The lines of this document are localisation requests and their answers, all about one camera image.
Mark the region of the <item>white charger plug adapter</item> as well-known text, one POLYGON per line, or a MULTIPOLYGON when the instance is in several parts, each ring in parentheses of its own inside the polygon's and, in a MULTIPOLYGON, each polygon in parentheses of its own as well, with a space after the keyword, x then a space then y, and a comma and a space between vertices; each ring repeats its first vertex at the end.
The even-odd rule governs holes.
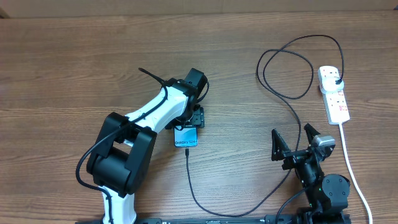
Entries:
POLYGON ((331 94, 343 90, 345 87, 344 81, 335 77, 321 77, 320 91, 323 94, 331 94))

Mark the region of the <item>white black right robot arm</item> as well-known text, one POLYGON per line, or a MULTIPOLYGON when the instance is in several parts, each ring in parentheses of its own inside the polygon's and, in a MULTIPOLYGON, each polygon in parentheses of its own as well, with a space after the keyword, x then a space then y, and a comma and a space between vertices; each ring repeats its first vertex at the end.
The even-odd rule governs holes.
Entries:
POLYGON ((272 130, 272 161, 282 161, 283 170, 293 169, 302 190, 289 198, 276 215, 266 216, 269 223, 350 223, 343 210, 348 207, 350 181, 339 174, 326 175, 320 163, 331 156, 336 144, 330 135, 320 134, 310 124, 304 130, 308 139, 306 149, 291 151, 276 129, 272 130), (283 215, 284 208, 305 194, 308 207, 298 208, 295 215, 283 215))

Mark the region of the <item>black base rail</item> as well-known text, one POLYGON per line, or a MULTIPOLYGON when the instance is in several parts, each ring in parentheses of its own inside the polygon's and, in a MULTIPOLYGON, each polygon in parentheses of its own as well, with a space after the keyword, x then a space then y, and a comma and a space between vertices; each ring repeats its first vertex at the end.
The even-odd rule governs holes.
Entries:
MULTIPOLYGON (((220 218, 220 219, 174 219, 174 220, 162 220, 160 218, 138 218, 134 224, 275 224, 276 215, 266 215, 264 217, 257 218, 220 218)), ((76 224, 100 224, 103 223, 101 220, 92 220, 84 222, 75 222, 76 224)), ((298 224, 305 223, 299 220, 296 215, 280 215, 278 224, 298 224)), ((312 223, 349 223, 351 219, 349 215, 345 215, 345 220, 330 220, 321 221, 316 220, 312 223)))

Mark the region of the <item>black Samsung smartphone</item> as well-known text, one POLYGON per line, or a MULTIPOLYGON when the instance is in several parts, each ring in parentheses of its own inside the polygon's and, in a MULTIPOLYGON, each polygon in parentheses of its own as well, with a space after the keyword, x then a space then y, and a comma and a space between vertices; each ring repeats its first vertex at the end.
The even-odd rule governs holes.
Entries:
POLYGON ((175 147, 196 147, 198 145, 197 128, 174 127, 175 147))

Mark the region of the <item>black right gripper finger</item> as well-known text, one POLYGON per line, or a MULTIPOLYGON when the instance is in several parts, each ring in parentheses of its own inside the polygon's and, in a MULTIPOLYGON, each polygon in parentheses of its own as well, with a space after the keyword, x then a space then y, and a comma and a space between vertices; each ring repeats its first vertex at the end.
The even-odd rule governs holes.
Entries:
POLYGON ((304 126, 304 130, 305 130, 305 132, 306 132, 307 139, 308 139, 308 142, 309 142, 310 144, 313 143, 313 141, 314 141, 314 139, 315 139, 315 136, 320 135, 320 133, 319 133, 312 125, 310 125, 309 123, 307 123, 307 124, 304 126))
POLYGON ((284 141, 280 133, 273 129, 272 132, 272 161, 280 161, 285 158, 285 153, 290 152, 287 143, 284 141))

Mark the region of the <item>white power strip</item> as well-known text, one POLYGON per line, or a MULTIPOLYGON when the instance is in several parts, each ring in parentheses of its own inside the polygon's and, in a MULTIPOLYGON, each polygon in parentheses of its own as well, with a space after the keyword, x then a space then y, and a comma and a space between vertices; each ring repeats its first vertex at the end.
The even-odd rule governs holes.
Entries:
MULTIPOLYGON (((340 79, 340 74, 336 67, 322 66, 318 69, 319 82, 321 77, 335 77, 340 79)), ((343 90, 331 94, 322 94, 322 96, 329 124, 339 125, 350 120, 343 90)))

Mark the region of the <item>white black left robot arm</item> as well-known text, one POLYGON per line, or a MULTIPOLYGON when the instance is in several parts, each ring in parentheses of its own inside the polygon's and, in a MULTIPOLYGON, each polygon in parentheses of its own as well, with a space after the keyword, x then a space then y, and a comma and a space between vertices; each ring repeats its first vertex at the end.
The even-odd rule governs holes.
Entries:
POLYGON ((104 215, 98 223, 136 222, 134 194, 147 174, 161 130, 174 131, 177 147, 198 144, 197 130, 205 126, 199 102, 209 89, 207 77, 192 68, 184 79, 156 80, 159 94, 135 112, 107 115, 95 144, 78 162, 77 181, 103 196, 104 215), (82 164, 93 177, 92 185, 79 177, 82 164))

